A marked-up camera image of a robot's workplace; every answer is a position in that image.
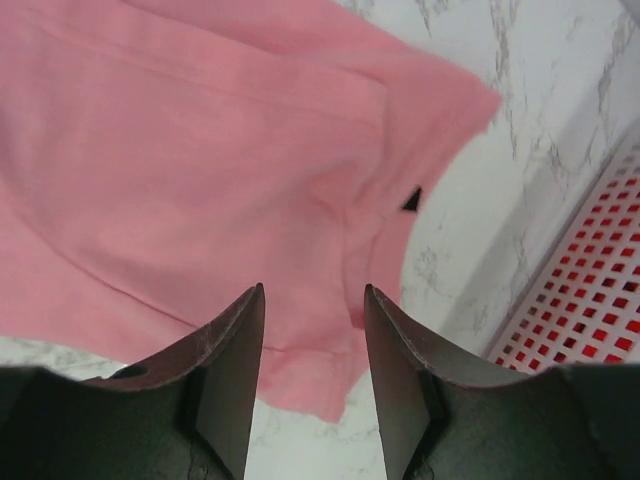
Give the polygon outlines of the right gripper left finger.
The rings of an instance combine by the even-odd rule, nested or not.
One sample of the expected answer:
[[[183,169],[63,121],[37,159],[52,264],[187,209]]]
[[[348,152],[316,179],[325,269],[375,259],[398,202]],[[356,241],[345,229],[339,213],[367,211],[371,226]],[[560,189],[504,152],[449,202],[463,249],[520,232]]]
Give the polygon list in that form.
[[[264,290],[102,382],[105,479],[241,479],[264,331]]]

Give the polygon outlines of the white plastic laundry basket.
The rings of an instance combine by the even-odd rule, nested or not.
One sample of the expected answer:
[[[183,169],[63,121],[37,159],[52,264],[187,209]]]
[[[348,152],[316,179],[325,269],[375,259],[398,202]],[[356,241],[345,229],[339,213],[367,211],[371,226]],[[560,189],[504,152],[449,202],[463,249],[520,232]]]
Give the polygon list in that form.
[[[487,358],[536,374],[639,360],[639,138],[628,135]]]

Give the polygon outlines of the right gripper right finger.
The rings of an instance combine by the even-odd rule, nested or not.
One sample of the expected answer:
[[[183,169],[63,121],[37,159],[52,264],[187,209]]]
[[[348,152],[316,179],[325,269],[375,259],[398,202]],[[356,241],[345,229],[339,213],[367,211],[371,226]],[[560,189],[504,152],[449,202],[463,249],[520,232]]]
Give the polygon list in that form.
[[[364,322],[386,477],[418,474],[452,413],[446,384],[493,388],[518,373],[484,360],[423,326],[369,284]]]

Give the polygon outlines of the pink t shirt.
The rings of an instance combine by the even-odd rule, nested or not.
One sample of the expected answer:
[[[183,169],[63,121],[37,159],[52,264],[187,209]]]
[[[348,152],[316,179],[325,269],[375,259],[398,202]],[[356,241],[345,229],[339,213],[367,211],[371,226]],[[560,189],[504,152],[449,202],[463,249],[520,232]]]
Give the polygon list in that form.
[[[332,1],[5,1],[1,331],[132,364],[262,284],[259,397],[336,422],[500,102]]]

